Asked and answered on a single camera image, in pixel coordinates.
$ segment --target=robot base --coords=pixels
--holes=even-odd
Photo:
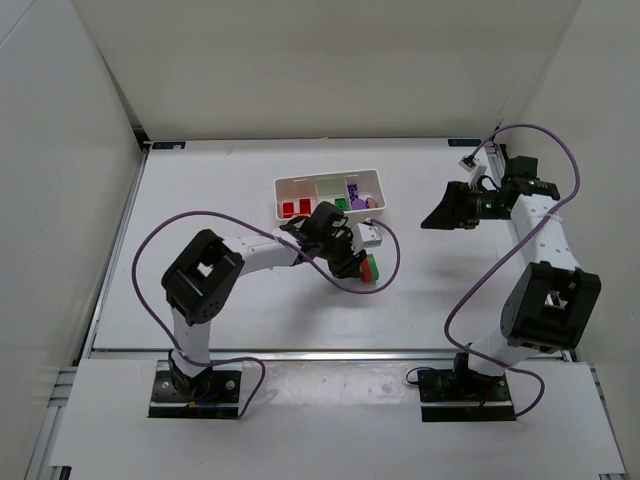
[[[449,379],[452,374],[452,370],[418,371],[423,422],[501,422],[516,419],[506,377],[502,377],[486,394],[465,398],[459,390],[451,388]]]
[[[149,401],[149,418],[232,419],[238,416],[240,399],[239,370],[213,370],[211,391],[215,395],[193,402],[171,384],[168,364],[158,364]]]

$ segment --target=wall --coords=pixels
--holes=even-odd
[[[484,136],[520,116],[580,0],[74,3],[167,140]]]
[[[2,2],[0,42],[0,478],[11,480],[82,341],[140,151],[69,1]]]
[[[639,18],[637,0],[585,0],[524,115],[556,131],[580,164],[583,188],[564,224],[578,260],[603,282],[580,353],[595,362],[632,478],[640,478]],[[539,157],[542,178],[570,191],[568,161],[549,140],[520,133],[509,148]]]

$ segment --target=green object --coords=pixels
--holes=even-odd
[[[371,269],[371,281],[376,283],[380,278],[380,272],[378,272],[378,266],[376,265],[376,259],[373,257],[373,253],[367,255],[367,261],[369,262],[369,268]]]
[[[347,200],[344,198],[336,198],[336,207],[338,207],[343,212],[349,210],[349,207],[347,206]]]

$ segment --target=white floor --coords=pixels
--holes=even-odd
[[[622,463],[586,365],[525,362],[547,382],[515,422],[421,423],[414,364],[280,362],[247,416],[149,419],[155,362],[84,360],[52,465],[72,480],[575,479]],[[243,396],[257,368],[245,370]],[[517,409],[538,384],[508,374]]]
[[[192,209],[211,209],[273,229],[273,181],[278,177],[376,168],[388,203],[381,220],[397,233],[402,266],[397,281],[372,296],[338,291],[309,266],[263,271],[240,279],[214,321],[218,349],[442,349],[447,313],[511,246],[507,222],[473,231],[421,230],[447,181],[466,180],[458,166],[470,148],[432,140],[299,140],[188,142],[185,150],[149,156],[94,343],[97,349],[163,349],[170,343],[134,296],[130,265],[143,238],[160,222]],[[140,263],[142,290],[170,320],[160,278],[193,235],[246,235],[223,220],[186,219],[149,246]],[[381,282],[395,262],[391,238],[372,250]],[[463,343],[499,322],[519,278],[512,260],[460,312],[453,326]]]

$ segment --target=purple block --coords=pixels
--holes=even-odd
[[[349,192],[349,200],[353,201],[358,198],[358,185],[355,183],[347,185],[347,191]]]
[[[365,210],[366,208],[368,208],[367,202],[364,200],[360,200],[359,198],[351,200],[351,210]]]

